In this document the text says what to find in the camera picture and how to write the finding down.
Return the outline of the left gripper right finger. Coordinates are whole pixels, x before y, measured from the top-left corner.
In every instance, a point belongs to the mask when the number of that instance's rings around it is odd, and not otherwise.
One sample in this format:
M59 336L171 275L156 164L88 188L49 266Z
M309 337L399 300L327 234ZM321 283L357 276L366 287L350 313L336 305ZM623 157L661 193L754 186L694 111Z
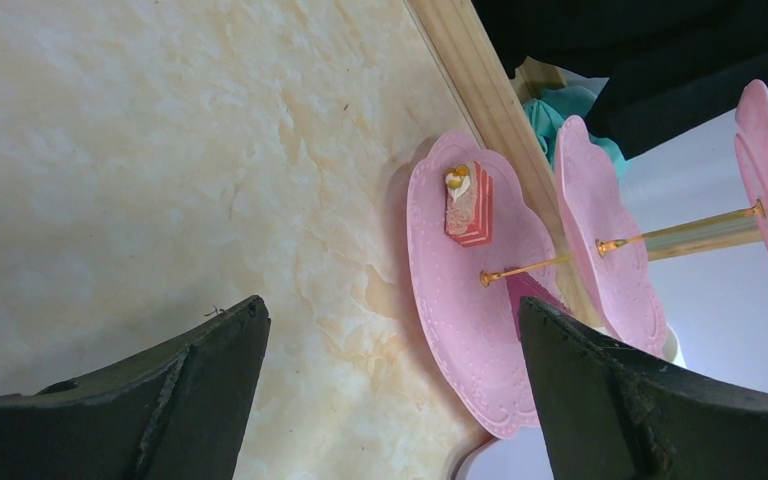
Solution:
M535 297L521 343L557 479L768 479L768 393L676 366Z

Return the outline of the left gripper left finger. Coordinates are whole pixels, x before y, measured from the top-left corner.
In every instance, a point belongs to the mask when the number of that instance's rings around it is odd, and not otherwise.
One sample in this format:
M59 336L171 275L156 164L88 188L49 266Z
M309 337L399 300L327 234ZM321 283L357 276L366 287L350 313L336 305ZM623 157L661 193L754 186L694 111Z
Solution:
M271 320L252 296L34 395L0 396L0 479L230 479Z

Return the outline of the red striped cake slice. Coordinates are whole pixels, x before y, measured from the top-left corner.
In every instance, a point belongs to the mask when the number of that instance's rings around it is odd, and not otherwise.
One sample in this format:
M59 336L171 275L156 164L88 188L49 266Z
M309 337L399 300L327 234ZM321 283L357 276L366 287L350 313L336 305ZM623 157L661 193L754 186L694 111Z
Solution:
M478 162L444 173L445 233L464 248L488 244L493 236L493 178Z

